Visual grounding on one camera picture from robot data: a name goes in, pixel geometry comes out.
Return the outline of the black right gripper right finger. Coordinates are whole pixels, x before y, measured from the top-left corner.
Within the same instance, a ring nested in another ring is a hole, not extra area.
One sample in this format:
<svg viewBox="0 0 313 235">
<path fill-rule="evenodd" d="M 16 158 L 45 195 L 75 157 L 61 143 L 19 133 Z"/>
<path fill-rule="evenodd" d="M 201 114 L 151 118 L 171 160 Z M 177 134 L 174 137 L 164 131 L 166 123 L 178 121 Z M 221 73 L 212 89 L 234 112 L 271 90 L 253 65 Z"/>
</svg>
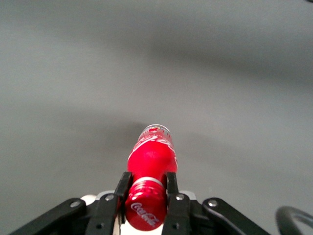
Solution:
<svg viewBox="0 0 313 235">
<path fill-rule="evenodd" d="M 165 216 L 163 235 L 189 235 L 190 228 L 190 199 L 187 195 L 180 193 L 178 189 L 176 173 L 168 172 L 167 196 L 168 207 Z"/>
</svg>

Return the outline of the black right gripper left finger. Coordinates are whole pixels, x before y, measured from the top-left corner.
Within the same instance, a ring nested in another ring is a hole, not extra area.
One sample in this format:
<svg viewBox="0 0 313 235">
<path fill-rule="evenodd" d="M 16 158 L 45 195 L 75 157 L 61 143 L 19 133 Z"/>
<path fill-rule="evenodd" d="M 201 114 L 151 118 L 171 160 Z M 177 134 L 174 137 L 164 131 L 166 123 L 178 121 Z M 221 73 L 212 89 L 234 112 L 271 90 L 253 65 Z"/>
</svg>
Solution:
<svg viewBox="0 0 313 235">
<path fill-rule="evenodd" d="M 133 178 L 124 172 L 114 192 L 106 193 L 97 200 L 95 212 L 90 217 L 85 234 L 119 235 L 125 223 L 125 202 Z"/>
</svg>

